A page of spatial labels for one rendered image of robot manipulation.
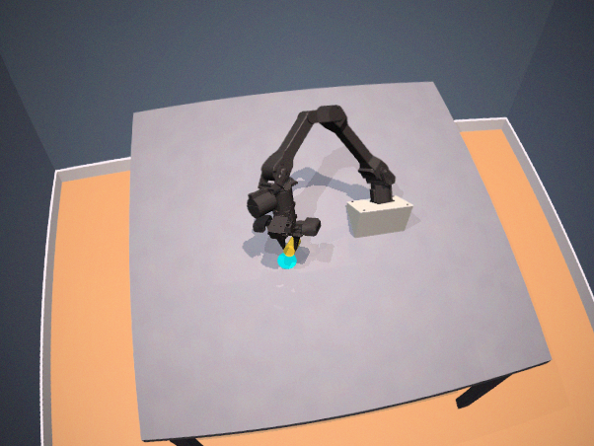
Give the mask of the yellow cylinder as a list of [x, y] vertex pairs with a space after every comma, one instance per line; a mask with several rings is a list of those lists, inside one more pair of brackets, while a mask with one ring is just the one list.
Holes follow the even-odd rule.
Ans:
[[[299, 247], [300, 244], [301, 244], [301, 240], [299, 240], [298, 247]], [[298, 247], [297, 247], [297, 249], [298, 249]], [[294, 251], [293, 237], [291, 237], [291, 239], [287, 243], [286, 247], [284, 248], [283, 252], [288, 257], [293, 257], [294, 256], [294, 254], [295, 254], [296, 251]]]

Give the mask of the cyan circle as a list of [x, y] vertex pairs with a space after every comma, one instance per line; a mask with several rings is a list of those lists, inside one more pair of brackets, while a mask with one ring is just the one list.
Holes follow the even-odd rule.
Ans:
[[280, 267], [284, 269], [290, 269], [295, 266], [297, 260], [295, 256], [288, 257], [283, 253], [278, 257], [277, 262]]

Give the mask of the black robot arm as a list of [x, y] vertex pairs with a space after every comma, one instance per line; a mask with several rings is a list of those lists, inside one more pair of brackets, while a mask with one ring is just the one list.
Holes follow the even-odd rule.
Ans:
[[[289, 177], [293, 160], [305, 137], [317, 122], [333, 132], [359, 162], [360, 169], [357, 172], [368, 185], [371, 185], [369, 201], [377, 204], [395, 201], [392, 184], [396, 183], [396, 177], [388, 165], [372, 156], [363, 145], [348, 125], [348, 119], [341, 106], [321, 106], [314, 111], [301, 111], [280, 147], [262, 164], [258, 185], [260, 189], [249, 193], [247, 200], [247, 208], [254, 218], [264, 216], [275, 207], [284, 208], [293, 204], [292, 187], [298, 184]], [[267, 232], [271, 239], [283, 241], [293, 235], [294, 221], [289, 213], [279, 215], [278, 211], [274, 212]]]

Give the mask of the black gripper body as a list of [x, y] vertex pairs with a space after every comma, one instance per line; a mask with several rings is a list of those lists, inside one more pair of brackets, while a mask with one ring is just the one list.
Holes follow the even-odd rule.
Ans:
[[[288, 207], [284, 207], [284, 208], [275, 207], [275, 209], [272, 210], [272, 213], [274, 211], [278, 211], [279, 215], [285, 215], [285, 213], [291, 214], [291, 217], [294, 221], [294, 227], [295, 227], [294, 232], [295, 233], [303, 234], [305, 236], [312, 236], [312, 237], [317, 236], [317, 234], [321, 228], [321, 220], [319, 218], [307, 217], [305, 221], [304, 220], [296, 221], [297, 214], [295, 214], [295, 207], [294, 207], [295, 205], [296, 204], [294, 201], [293, 204]], [[271, 220], [272, 220], [271, 215], [264, 215], [260, 218], [257, 218], [255, 220], [255, 222], [253, 223], [254, 232], [263, 233], [265, 231], [265, 227], [268, 228]]]

